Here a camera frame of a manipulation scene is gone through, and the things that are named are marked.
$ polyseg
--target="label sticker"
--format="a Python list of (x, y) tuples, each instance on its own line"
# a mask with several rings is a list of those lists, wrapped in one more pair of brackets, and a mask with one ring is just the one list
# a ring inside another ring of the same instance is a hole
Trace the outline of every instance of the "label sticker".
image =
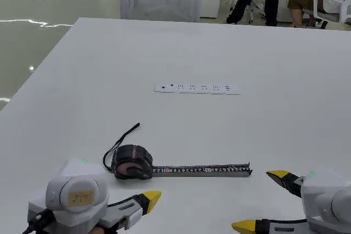
[(80, 207), (94, 203), (94, 190), (69, 192), (68, 206)]

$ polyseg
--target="khaki shorts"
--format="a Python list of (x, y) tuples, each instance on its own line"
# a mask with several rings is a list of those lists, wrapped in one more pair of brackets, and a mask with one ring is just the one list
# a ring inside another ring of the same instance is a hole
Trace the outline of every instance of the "khaki shorts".
[[(289, 0), (287, 5), (290, 9), (311, 9), (313, 10), (313, 0)], [(323, 9), (323, 0), (318, 0), (317, 5), (318, 11), (324, 12)]]

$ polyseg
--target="robotic arm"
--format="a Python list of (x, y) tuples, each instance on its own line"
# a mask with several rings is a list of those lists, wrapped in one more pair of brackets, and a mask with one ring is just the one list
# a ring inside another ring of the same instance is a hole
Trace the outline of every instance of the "robotic arm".
[(108, 205), (104, 172), (97, 164), (68, 161), (59, 176), (49, 182), (45, 195), (29, 202), (26, 233), (43, 230), (38, 226), (44, 226), (41, 222), (46, 214), (50, 217), (44, 226), (48, 233), (87, 234), (96, 225), (105, 233), (123, 227), (127, 230), (151, 212), (161, 196), (160, 191), (149, 191)]
[(317, 169), (298, 177), (288, 171), (273, 170), (267, 174), (293, 195), (302, 198), (306, 219), (245, 220), (232, 224), (241, 234), (350, 234), (351, 183), (338, 174)]

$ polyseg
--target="tape measure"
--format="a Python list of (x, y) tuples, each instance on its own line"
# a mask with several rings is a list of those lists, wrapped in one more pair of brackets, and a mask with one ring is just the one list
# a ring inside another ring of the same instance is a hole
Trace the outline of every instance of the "tape measure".
[[(252, 170), (250, 164), (213, 164), (213, 165), (152, 165), (152, 155), (142, 146), (120, 146), (124, 137), (140, 126), (136, 124), (122, 135), (115, 145), (104, 155), (104, 166), (118, 179), (148, 179), (153, 176), (212, 176), (246, 177)], [(113, 152), (112, 163), (106, 165), (106, 157)]]

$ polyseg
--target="shoe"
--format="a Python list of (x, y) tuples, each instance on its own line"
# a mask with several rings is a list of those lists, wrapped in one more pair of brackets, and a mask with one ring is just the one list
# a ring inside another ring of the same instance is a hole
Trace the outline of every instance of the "shoe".
[(226, 22), (227, 22), (227, 24), (235, 24), (236, 25), (236, 22), (234, 22), (234, 20), (230, 16), (227, 17)]

